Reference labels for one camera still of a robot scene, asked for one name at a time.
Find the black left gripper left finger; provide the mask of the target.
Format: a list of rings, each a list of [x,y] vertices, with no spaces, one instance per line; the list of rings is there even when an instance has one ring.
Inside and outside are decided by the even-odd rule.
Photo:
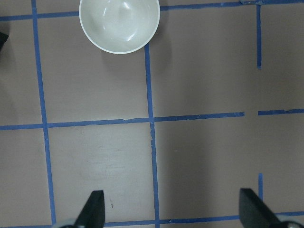
[[[80,214],[73,224],[75,228],[103,228],[105,224],[104,191],[91,192]]]

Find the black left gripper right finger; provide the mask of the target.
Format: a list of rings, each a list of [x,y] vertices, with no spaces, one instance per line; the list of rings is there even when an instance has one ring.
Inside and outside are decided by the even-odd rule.
[[[239,219],[244,228],[270,228],[280,220],[250,188],[241,188],[238,203]]]

